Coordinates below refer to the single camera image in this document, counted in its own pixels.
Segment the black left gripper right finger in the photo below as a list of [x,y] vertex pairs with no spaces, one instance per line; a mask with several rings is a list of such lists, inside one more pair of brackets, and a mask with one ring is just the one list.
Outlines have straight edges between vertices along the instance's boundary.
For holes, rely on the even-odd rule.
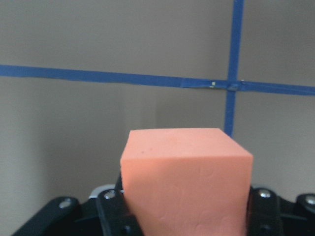
[[248,236],[281,236],[279,199],[270,189],[251,187],[247,206]]

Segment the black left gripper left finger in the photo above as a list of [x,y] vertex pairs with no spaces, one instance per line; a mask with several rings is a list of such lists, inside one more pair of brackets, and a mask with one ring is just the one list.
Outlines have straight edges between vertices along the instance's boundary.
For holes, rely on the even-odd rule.
[[143,232],[124,198],[122,177],[111,187],[99,188],[96,209],[104,236],[142,236]]

